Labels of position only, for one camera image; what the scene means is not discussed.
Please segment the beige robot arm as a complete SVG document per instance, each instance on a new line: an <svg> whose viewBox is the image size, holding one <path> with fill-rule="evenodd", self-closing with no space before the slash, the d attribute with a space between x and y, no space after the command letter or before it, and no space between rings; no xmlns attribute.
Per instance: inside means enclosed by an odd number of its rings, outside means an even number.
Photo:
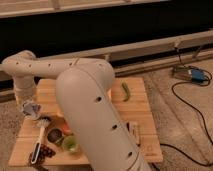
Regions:
<svg viewBox="0 0 213 171"><path fill-rule="evenodd" d="M115 79L107 61L40 60L25 50L5 58L2 68L18 99L34 96L36 77L55 81L57 103L94 171L151 171L107 95Z"/></svg>

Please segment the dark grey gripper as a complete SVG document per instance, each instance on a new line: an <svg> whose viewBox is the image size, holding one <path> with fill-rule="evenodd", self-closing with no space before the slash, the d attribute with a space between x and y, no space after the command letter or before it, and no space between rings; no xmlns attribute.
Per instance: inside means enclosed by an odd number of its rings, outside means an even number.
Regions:
<svg viewBox="0 0 213 171"><path fill-rule="evenodd" d="M14 77L14 93L18 104L36 99L36 84L33 77Z"/></svg>

